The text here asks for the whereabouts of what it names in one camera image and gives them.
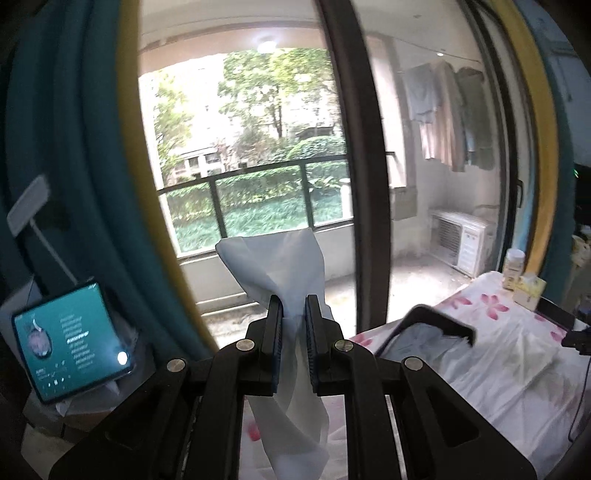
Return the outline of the white plastic jar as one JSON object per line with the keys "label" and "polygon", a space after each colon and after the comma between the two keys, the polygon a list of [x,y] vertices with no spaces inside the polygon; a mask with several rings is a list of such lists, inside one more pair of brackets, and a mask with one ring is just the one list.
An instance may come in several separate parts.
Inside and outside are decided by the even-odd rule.
{"label": "white plastic jar", "polygon": [[506,251],[503,270],[502,286],[513,291],[517,286],[524,269],[525,252],[518,248],[510,248]]}

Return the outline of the tablet with teal screen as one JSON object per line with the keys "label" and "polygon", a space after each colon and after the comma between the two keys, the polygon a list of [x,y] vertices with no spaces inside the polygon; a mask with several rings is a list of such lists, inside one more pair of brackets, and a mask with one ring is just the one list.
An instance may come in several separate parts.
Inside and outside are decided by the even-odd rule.
{"label": "tablet with teal screen", "polygon": [[40,403],[52,405],[130,373],[132,349],[99,283],[87,281],[11,317],[17,349]]}

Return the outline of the hanging blue shirt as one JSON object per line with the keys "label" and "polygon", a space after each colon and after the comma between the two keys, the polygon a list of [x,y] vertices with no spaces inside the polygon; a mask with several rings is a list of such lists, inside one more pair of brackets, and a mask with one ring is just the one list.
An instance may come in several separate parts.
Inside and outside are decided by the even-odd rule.
{"label": "hanging blue shirt", "polygon": [[426,63],[406,70],[404,82],[410,118],[424,124],[433,123],[441,99],[432,65]]}

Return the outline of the light blue large garment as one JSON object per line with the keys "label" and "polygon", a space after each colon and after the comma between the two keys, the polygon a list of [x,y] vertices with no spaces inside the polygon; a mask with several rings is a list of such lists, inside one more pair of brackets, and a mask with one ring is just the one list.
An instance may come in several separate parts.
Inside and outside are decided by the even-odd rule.
{"label": "light blue large garment", "polygon": [[271,397],[247,398],[242,425],[240,479],[318,479],[329,462],[329,415],[312,392],[308,368],[305,300],[325,304],[325,262],[310,229],[223,239],[221,261],[250,299],[283,304],[280,381]]}

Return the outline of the black balcony railing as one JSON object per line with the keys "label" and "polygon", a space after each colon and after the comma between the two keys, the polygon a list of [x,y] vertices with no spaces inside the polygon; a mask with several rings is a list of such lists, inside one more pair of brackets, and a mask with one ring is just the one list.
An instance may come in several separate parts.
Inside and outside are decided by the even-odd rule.
{"label": "black balcony railing", "polygon": [[290,159],[186,181],[159,191],[184,253],[226,237],[342,226],[353,221],[345,155]]}

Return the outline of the hanging grey green garment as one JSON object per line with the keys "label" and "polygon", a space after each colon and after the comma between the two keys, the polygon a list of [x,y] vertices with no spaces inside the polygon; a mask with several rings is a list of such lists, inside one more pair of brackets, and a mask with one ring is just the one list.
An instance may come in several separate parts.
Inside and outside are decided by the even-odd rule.
{"label": "hanging grey green garment", "polygon": [[483,170],[493,170],[495,159],[484,74],[462,67],[456,80],[463,97],[462,117],[468,151],[468,163]]}

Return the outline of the teal and yellow right curtain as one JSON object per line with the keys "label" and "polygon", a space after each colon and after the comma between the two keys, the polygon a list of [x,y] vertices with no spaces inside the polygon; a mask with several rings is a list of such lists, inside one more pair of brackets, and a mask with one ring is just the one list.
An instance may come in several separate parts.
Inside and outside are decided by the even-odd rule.
{"label": "teal and yellow right curtain", "polygon": [[490,53],[504,109],[507,188],[502,249],[523,247],[525,270],[546,281],[543,295],[560,304],[571,275],[575,181],[572,144],[547,61],[513,1],[477,1],[477,20]]}

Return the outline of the floral white bed sheet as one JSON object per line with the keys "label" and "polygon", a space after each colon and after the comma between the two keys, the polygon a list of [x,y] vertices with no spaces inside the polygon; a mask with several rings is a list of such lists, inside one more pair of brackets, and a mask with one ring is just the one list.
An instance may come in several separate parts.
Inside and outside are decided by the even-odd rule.
{"label": "floral white bed sheet", "polygon": [[[561,345],[565,329],[513,301],[495,272],[481,275],[436,306],[476,330],[426,360],[546,478],[590,418],[588,359]],[[353,336],[374,352],[394,324]]]}

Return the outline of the dark window frame post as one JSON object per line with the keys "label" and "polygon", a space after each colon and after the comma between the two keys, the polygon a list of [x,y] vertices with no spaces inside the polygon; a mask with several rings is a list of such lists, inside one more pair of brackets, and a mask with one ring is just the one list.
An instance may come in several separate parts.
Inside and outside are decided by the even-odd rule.
{"label": "dark window frame post", "polygon": [[356,330],[387,321],[392,262],[388,165],[367,45],[349,1],[315,2],[329,47],[348,150],[356,250]]}

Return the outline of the teal and yellow left curtain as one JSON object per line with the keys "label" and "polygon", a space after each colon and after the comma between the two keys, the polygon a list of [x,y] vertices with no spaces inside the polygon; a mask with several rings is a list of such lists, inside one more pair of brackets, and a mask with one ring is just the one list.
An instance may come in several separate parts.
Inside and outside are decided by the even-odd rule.
{"label": "teal and yellow left curtain", "polygon": [[1,209],[38,176],[39,230],[1,231],[1,292],[95,279],[162,359],[216,349],[176,260],[138,88],[135,1],[1,5]]}

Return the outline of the hanging pink garment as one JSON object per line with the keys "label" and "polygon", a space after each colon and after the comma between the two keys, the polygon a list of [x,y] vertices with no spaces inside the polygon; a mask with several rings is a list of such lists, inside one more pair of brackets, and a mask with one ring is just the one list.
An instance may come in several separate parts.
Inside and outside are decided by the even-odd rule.
{"label": "hanging pink garment", "polygon": [[467,160],[462,118],[464,99],[448,62],[432,63],[431,68],[439,104],[431,112],[431,122],[420,124],[423,158],[439,161],[453,172],[464,172]]}

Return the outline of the white air conditioner unit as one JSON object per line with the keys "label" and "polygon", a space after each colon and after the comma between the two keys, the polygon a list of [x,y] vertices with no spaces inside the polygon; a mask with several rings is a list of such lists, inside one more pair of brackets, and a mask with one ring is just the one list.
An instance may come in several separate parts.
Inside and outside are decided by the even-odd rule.
{"label": "white air conditioner unit", "polygon": [[495,225],[463,212],[432,210],[430,253],[471,278],[486,270]]}

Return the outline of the yellow tissue box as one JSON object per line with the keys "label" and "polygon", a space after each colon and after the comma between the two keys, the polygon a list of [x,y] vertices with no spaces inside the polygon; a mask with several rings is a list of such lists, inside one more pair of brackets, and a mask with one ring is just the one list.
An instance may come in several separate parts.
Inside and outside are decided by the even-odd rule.
{"label": "yellow tissue box", "polygon": [[513,301],[529,311],[535,311],[545,287],[545,280],[533,273],[524,273],[514,287]]}

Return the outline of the teal and yellow curtain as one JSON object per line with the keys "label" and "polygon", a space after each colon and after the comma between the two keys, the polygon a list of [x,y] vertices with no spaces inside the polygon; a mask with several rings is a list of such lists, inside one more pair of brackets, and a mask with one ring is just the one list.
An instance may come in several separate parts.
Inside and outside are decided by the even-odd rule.
{"label": "teal and yellow curtain", "polygon": [[571,275],[575,181],[572,144],[547,61],[513,1],[477,1],[477,20],[490,53],[504,109],[507,188],[502,249],[523,247],[525,270],[546,281],[543,295],[560,304]]}
{"label": "teal and yellow curtain", "polygon": [[1,231],[1,292],[95,279],[162,359],[216,349],[176,260],[138,88],[135,1],[1,5],[1,209],[38,176],[39,230]]}

